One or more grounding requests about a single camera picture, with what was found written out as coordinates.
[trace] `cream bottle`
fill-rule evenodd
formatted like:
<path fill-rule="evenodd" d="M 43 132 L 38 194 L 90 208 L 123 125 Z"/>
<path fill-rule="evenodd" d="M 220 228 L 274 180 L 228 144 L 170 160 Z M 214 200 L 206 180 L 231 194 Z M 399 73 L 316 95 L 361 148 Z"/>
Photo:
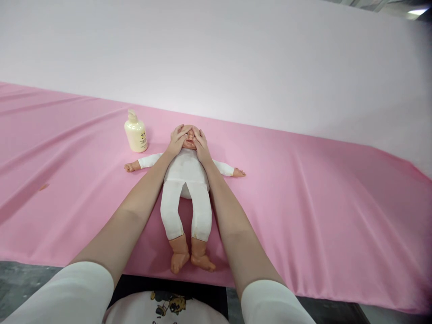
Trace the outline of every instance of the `cream bottle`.
<path fill-rule="evenodd" d="M 147 149 L 147 135 L 143 121 L 138 120 L 135 110 L 128 109 L 129 119 L 125 122 L 125 131 L 130 149 L 141 153 Z"/>

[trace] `doll head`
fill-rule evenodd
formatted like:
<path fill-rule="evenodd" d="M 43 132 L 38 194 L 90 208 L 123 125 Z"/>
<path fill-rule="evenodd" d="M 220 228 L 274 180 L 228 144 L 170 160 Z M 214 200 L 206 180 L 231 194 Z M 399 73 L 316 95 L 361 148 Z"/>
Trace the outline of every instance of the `doll head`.
<path fill-rule="evenodd" d="M 193 130 L 190 130 L 190 131 L 188 132 L 188 137 L 186 138 L 186 141 L 184 141 L 182 147 L 184 147 L 184 148 L 186 148 L 186 149 L 193 149 L 193 150 L 196 150 L 197 147 L 195 146 L 195 143 L 194 143 L 194 137 L 195 137 L 194 131 L 193 131 Z"/>

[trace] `stain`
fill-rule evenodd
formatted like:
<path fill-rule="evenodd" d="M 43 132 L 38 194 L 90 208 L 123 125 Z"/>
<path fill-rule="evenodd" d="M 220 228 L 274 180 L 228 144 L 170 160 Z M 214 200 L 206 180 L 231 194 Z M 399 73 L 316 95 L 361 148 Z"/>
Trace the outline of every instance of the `stain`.
<path fill-rule="evenodd" d="M 50 184 L 44 184 L 42 187 L 39 188 L 39 191 L 42 191 L 43 189 L 45 189 L 46 187 L 48 187 Z"/>

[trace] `white sleeve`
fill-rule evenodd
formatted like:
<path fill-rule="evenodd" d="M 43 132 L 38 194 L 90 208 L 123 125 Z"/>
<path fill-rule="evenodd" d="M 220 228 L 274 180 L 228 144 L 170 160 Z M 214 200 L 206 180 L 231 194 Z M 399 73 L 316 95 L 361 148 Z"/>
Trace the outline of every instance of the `white sleeve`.
<path fill-rule="evenodd" d="M 61 269 L 2 324 L 102 323 L 113 296 L 108 270 L 93 262 Z"/>
<path fill-rule="evenodd" d="M 142 157 L 138 160 L 141 166 L 141 169 L 145 169 L 147 167 L 152 167 L 159 160 L 163 153 L 152 154 L 147 157 Z"/>
<path fill-rule="evenodd" d="M 219 172 L 224 176 L 233 176 L 234 168 L 226 163 L 213 160 Z"/>
<path fill-rule="evenodd" d="M 245 324 L 315 323 L 291 290 L 271 280 L 258 280 L 245 288 L 242 313 Z"/>

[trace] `white backdrop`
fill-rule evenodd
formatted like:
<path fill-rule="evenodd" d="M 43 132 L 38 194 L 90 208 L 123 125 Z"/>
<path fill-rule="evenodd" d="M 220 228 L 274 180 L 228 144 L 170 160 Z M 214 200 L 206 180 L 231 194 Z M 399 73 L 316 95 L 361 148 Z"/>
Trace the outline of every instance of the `white backdrop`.
<path fill-rule="evenodd" d="M 369 144 L 432 176 L 425 30 L 318 0 L 0 0 L 0 81 Z"/>

